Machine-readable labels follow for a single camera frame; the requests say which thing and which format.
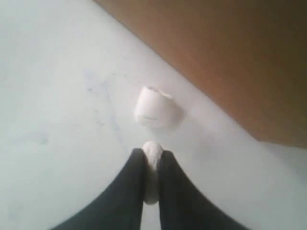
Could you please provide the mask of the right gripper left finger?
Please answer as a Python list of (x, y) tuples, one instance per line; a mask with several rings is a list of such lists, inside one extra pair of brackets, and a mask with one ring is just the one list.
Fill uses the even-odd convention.
[(139, 230), (146, 163), (142, 149), (133, 149), (113, 182), (89, 205), (53, 229)]

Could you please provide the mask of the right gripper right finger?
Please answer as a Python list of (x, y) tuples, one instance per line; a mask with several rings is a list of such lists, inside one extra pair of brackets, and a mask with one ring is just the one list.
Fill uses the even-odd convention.
[(163, 230), (245, 230), (208, 200), (184, 173), (174, 154), (163, 151), (158, 166)]

